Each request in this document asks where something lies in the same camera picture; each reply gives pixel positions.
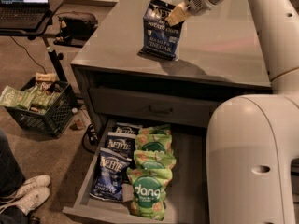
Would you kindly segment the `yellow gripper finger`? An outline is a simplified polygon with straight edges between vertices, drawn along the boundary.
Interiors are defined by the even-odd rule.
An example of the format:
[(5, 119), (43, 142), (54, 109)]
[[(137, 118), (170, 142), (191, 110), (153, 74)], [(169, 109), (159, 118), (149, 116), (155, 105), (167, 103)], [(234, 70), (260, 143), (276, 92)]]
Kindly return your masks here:
[(182, 21), (187, 20), (191, 13), (189, 11), (189, 6), (185, 2), (181, 2), (176, 5), (176, 7), (170, 12), (169, 16), (165, 19), (170, 26), (179, 24)]

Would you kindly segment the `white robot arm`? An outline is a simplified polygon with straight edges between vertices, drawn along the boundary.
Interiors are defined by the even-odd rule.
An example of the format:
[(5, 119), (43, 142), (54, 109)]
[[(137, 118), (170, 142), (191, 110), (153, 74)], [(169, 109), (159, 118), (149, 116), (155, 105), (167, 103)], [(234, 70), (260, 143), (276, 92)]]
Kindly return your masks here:
[[(221, 0), (184, 0), (170, 24)], [(210, 224), (296, 224), (291, 164), (299, 158), (299, 16), (290, 0), (248, 0), (269, 94), (242, 95), (213, 113), (206, 135)]]

